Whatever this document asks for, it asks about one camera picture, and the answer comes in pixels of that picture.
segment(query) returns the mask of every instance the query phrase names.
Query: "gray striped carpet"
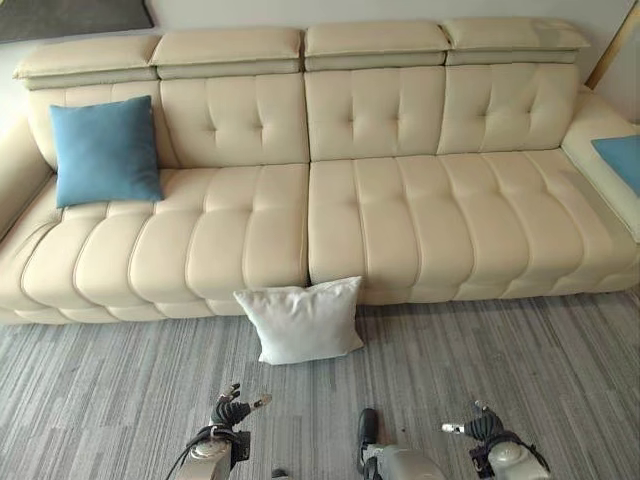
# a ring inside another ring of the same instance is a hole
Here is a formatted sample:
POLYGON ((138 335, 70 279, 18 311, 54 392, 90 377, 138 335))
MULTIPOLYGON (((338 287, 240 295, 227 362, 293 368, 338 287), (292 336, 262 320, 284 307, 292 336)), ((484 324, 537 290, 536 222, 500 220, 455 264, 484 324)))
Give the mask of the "gray striped carpet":
POLYGON ((0 479, 161 479, 220 387, 274 401, 243 426, 233 479, 355 480, 359 411, 383 439, 472 479, 471 440, 440 433, 475 398, 533 441, 555 478, 640 472, 637 292, 361 308, 367 344, 286 367, 256 361, 245 318, 0 328, 0 479))

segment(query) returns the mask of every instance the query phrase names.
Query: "backrest cushion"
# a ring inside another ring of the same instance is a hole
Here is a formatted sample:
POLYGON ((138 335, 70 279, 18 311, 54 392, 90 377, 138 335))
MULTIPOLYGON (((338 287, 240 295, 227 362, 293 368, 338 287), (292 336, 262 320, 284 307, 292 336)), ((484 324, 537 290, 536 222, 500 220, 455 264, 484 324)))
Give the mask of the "backrest cushion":
POLYGON ((57 169, 57 156, 53 139, 53 126, 49 114, 51 105, 84 107, 100 103, 118 102, 145 95, 151 96, 158 165, 160 168, 178 168, 180 165, 174 154, 164 120, 158 80, 30 91, 29 124, 43 157, 55 170, 57 169))
POLYGON ((311 160, 435 154, 442 66, 305 74, 311 160))
POLYGON ((446 69, 439 154, 558 148, 577 96, 575 65, 446 69))
POLYGON ((163 80, 183 168, 307 163, 301 74, 163 80))

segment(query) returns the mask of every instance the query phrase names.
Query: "tufted leather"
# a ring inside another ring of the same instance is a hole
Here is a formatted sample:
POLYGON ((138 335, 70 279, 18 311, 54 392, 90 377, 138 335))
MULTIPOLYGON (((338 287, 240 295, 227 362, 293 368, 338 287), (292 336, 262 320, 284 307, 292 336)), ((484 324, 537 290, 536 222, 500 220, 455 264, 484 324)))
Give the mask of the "tufted leather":
POLYGON ((55 208, 0 249, 0 309, 41 322, 237 314, 235 289, 304 286, 308 165, 163 170, 167 199, 55 208))
POLYGON ((559 149, 311 165, 311 281, 362 275, 363 303, 624 288, 636 254, 559 149))
POLYGON ((435 153, 443 67, 305 74, 312 161, 435 153))
POLYGON ((81 107, 97 103, 118 102, 132 97, 150 95, 155 124, 158 162, 162 168, 179 167, 164 120, 160 99, 160 82, 127 82, 114 85, 87 85, 72 88, 51 88, 29 92, 29 125, 42 156, 57 169, 53 126, 49 116, 51 105, 81 107))
POLYGON ((446 69, 439 154, 558 148, 578 91, 575 65, 446 69))
POLYGON ((164 80, 161 91, 183 168, 309 161, 301 74, 164 80))

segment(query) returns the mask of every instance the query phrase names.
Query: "white pillow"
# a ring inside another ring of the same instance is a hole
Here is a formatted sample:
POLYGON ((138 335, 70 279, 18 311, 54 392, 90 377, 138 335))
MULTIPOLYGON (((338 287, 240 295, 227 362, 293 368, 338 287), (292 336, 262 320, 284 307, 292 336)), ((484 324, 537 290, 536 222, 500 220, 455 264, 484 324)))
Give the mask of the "white pillow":
POLYGON ((355 330, 362 277, 312 287, 233 292, 256 327, 262 354, 271 365, 337 357, 363 347, 355 330))

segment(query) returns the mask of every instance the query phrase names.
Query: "sofa armrest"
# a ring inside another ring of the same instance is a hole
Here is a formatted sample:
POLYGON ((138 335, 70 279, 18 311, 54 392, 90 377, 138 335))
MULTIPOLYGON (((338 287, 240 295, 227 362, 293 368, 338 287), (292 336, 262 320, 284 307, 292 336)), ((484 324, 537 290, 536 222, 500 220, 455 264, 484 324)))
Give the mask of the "sofa armrest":
POLYGON ((640 197, 609 167, 591 144, 591 140, 597 138, 635 134, 636 129, 631 123, 602 98, 583 87, 561 146, 576 168, 627 226, 636 243, 640 243, 640 197))
POLYGON ((0 139, 0 240, 52 174, 21 119, 0 139))

